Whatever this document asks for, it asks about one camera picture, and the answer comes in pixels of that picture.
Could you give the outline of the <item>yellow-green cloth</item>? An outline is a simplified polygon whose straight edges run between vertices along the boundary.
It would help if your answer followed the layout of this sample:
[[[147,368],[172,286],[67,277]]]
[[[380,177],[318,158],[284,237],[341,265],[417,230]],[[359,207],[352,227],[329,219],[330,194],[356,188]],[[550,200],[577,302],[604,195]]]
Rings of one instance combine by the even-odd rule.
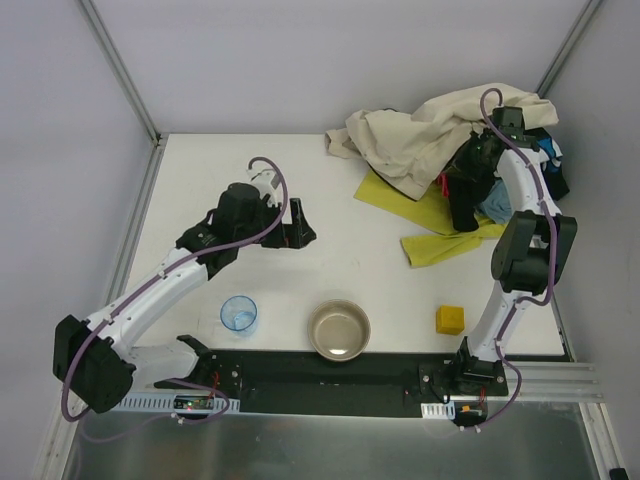
[[[429,234],[404,237],[401,247],[412,268],[429,267],[480,247],[484,240],[499,239],[506,226],[483,215],[474,215],[478,228],[458,232],[453,228],[448,200],[439,185],[432,184],[424,196],[414,201],[396,191],[370,171],[360,183],[354,198],[408,220]]]

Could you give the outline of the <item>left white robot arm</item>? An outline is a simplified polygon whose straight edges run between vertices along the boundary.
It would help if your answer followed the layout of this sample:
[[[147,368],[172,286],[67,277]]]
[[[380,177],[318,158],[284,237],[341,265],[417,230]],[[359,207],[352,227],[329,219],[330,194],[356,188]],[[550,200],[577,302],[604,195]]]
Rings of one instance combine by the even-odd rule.
[[[234,262],[244,246],[301,249],[316,234],[298,198],[275,200],[247,183],[233,183],[216,208],[187,229],[156,270],[134,290],[79,320],[55,329],[53,374],[64,398],[75,394],[105,413],[133,388],[172,379],[204,380],[209,349],[189,334],[141,347],[137,341],[174,304]]]

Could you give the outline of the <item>beige cloth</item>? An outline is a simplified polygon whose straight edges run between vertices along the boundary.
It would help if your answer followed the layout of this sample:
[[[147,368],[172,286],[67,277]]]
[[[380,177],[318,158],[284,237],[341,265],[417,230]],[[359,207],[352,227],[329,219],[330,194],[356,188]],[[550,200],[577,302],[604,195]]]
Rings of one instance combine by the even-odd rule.
[[[528,129],[559,122],[551,101],[490,83],[431,98],[412,114],[359,110],[343,128],[325,133],[325,146],[332,156],[363,159],[393,188],[419,200],[470,134],[486,126],[480,105],[491,111],[499,100],[521,108]]]

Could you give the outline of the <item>black cloth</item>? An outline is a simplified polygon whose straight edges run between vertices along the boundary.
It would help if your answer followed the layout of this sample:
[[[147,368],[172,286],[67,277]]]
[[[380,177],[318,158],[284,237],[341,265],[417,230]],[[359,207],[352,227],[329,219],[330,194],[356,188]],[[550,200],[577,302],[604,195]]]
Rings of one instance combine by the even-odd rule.
[[[543,128],[531,129],[526,132],[536,138],[551,137]],[[494,135],[485,128],[480,134],[473,132],[471,135]],[[453,228],[458,232],[472,232],[478,228],[474,215],[480,214],[476,206],[486,198],[494,182],[501,179],[495,173],[472,173],[468,176],[457,169],[457,152],[451,158],[442,172],[447,175],[449,186],[449,206],[451,210]],[[547,189],[553,200],[558,201],[569,194],[570,189],[564,178],[563,169],[559,175],[547,175],[542,169]]]

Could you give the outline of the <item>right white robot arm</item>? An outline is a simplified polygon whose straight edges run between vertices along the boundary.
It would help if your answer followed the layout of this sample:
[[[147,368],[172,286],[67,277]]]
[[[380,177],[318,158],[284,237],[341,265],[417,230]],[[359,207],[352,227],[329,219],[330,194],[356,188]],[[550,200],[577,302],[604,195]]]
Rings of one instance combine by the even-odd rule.
[[[550,303],[567,263],[578,224],[552,199],[540,168],[543,157],[534,138],[510,137],[497,161],[512,216],[492,254],[491,296],[445,369],[445,385],[453,395],[507,393],[500,382],[508,340],[529,306]]]

